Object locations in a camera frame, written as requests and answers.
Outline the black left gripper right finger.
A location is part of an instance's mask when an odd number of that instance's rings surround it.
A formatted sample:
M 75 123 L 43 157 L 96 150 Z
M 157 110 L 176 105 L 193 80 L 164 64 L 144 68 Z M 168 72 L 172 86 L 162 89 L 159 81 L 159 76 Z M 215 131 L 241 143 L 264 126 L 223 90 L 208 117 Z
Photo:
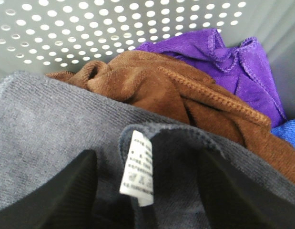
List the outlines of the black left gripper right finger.
M 283 229 L 282 199 L 261 188 L 215 151 L 198 154 L 198 188 L 213 229 Z

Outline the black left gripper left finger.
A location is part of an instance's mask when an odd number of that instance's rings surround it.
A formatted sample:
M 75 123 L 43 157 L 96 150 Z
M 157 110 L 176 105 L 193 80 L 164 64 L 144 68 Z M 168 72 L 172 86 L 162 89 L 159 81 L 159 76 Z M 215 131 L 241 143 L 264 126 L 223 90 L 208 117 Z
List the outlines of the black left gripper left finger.
M 97 186 L 96 153 L 84 150 L 46 184 L 0 210 L 0 229 L 87 229 Z

